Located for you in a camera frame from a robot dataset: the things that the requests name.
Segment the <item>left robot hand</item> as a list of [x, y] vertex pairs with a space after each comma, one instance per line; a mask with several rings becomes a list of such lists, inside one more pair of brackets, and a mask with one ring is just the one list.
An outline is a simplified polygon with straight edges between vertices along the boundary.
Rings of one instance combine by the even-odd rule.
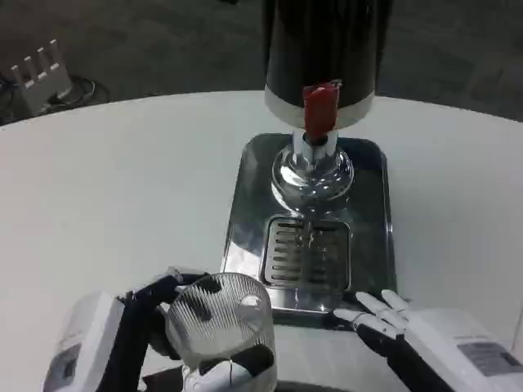
[[195, 370], [186, 365], [142, 376], [146, 351], [177, 361], [168, 312], [162, 304], [196, 286], [217, 294], [215, 274], [171, 267], [123, 297], [94, 292], [70, 310], [43, 382], [45, 391], [273, 391], [275, 354], [258, 343], [227, 359], [209, 359]]

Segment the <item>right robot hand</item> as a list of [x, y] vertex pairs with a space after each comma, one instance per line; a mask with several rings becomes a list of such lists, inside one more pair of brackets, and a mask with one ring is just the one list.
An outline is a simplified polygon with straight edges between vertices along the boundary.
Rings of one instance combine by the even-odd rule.
[[411, 391], [520, 391], [522, 362], [470, 314], [456, 309], [412, 310], [392, 290], [357, 292], [360, 309], [333, 315]]

